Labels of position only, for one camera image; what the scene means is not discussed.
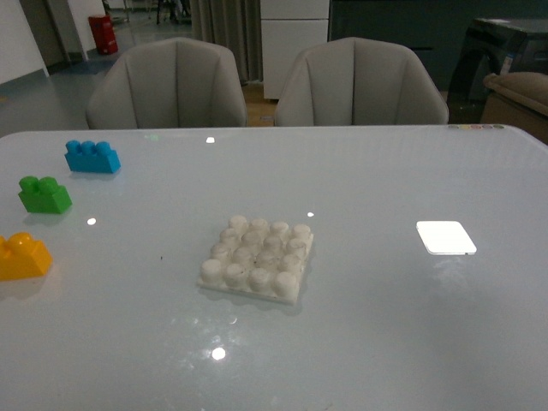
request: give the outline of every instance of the chair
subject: chair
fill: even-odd
[[[407,47],[347,38],[303,51],[277,104],[277,126],[447,124],[447,104]]]
[[[176,38],[123,53],[86,119],[91,129],[244,127],[247,109],[232,52]]]
[[[484,124],[508,124],[548,145],[548,75],[528,71],[491,73],[483,79],[491,91],[481,115]]]

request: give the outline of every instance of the yellow building block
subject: yellow building block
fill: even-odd
[[[39,277],[50,269],[53,258],[45,244],[28,233],[0,235],[0,281]]]

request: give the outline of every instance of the white cabinet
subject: white cabinet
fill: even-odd
[[[264,97],[279,99],[293,61],[327,42],[329,0],[261,0]]]

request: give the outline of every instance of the curtain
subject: curtain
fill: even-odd
[[[197,40],[223,45],[234,53],[240,80],[263,80],[260,0],[191,0]]]

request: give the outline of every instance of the green building block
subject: green building block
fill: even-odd
[[[64,186],[57,184],[53,177],[38,179],[34,176],[21,178],[22,190],[19,198],[28,212],[63,214],[72,205],[69,193]]]

